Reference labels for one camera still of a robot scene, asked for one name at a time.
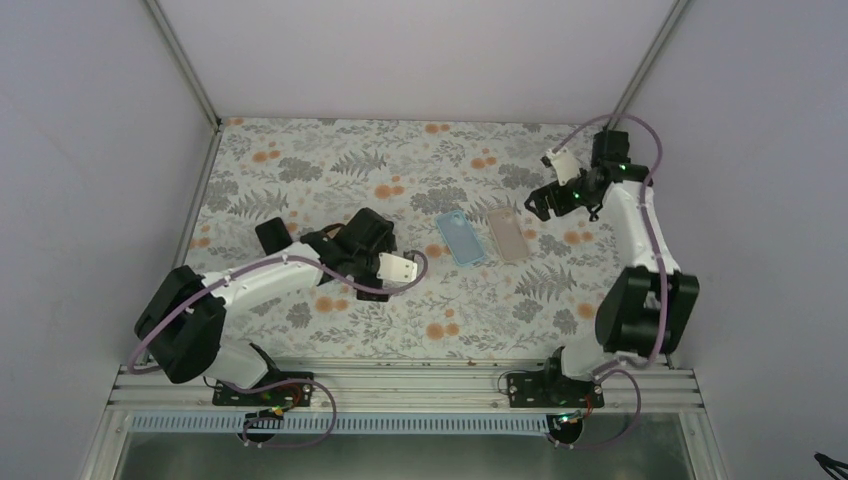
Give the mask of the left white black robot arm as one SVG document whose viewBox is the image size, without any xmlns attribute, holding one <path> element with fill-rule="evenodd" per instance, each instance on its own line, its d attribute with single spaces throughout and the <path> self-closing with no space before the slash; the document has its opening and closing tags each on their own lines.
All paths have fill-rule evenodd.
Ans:
<svg viewBox="0 0 848 480">
<path fill-rule="evenodd" d="M 168 273 L 134 326 L 147 352 L 174 384 L 211 377 L 234 385 L 255 405 L 270 402 L 278 375 L 270 356 L 250 342 L 227 341 L 228 318 L 285 294 L 340 280 L 360 300 L 385 302 L 416 280 L 411 254 L 397 252 L 394 224 L 362 208 L 344 224 L 293 238 L 280 218 L 256 228 L 264 257 L 241 267 Z"/>
</svg>

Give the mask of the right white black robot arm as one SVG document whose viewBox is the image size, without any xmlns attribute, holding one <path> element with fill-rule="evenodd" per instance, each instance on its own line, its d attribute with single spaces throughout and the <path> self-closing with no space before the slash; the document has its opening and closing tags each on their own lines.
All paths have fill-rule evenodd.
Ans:
<svg viewBox="0 0 848 480">
<path fill-rule="evenodd" d="M 668 248 L 655 211 L 651 167 L 629 156 L 629 136 L 603 130 L 593 137 L 588 167 L 565 146 L 541 159 L 555 181 L 534 190 L 524 203 L 548 221 L 585 209 L 591 220 L 612 227 L 622 270 L 596 310 L 594 336 L 561 348 L 560 369 L 541 384 L 544 399 L 565 407 L 580 393 L 580 381 L 598 380 L 618 366 L 645 368 L 674 353 L 700 293 Z"/>
</svg>

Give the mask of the cream phone case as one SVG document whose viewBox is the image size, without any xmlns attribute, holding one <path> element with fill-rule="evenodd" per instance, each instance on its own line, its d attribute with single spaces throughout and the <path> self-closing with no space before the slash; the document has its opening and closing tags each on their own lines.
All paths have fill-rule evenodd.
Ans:
<svg viewBox="0 0 848 480">
<path fill-rule="evenodd" d="M 511 208 L 490 210 L 486 219 L 497 251 L 505 262 L 517 262 L 530 256 L 518 218 Z"/>
</svg>

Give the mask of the magenta phone black screen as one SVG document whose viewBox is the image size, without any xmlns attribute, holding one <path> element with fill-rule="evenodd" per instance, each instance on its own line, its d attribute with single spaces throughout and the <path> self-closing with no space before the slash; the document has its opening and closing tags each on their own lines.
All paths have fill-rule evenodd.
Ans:
<svg viewBox="0 0 848 480">
<path fill-rule="evenodd" d="M 281 217 L 275 217 L 257 225 L 255 233 L 266 256 L 281 252 L 294 243 Z"/>
</svg>

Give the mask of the light blue phone case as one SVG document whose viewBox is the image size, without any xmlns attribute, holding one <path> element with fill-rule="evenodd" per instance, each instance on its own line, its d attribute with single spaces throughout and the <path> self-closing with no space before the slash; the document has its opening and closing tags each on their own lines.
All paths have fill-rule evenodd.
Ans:
<svg viewBox="0 0 848 480">
<path fill-rule="evenodd" d="M 475 265 L 486 258 L 475 229 L 461 210 L 437 216 L 435 224 L 458 266 Z"/>
</svg>

